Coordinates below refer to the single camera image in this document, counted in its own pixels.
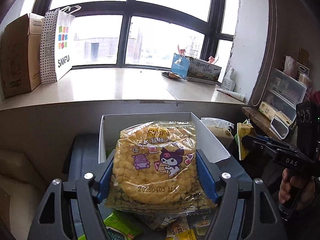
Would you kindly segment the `person's right hand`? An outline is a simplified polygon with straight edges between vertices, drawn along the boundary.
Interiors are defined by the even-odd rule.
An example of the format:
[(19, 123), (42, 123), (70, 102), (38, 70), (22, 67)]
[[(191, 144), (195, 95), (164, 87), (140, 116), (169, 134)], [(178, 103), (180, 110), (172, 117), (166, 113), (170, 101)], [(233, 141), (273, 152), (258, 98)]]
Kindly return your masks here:
[(313, 201), (315, 197), (315, 183), (313, 180), (306, 182), (302, 178), (296, 176), (289, 178), (289, 171), (285, 168), (278, 193), (278, 200), (281, 204), (285, 204), (290, 200), (290, 191), (293, 186), (303, 190), (296, 208), (296, 210), (301, 210)]

